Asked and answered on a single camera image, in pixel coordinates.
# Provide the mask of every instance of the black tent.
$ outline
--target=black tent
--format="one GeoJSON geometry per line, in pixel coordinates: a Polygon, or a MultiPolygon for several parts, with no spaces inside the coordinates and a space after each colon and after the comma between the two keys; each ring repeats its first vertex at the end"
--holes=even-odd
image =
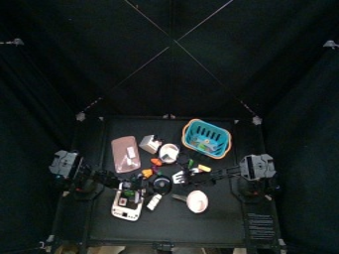
{"type": "Polygon", "coordinates": [[[339,252],[336,1],[13,0],[0,13],[1,253],[51,234],[48,165],[77,126],[165,114],[261,119],[281,237],[339,252]]]}

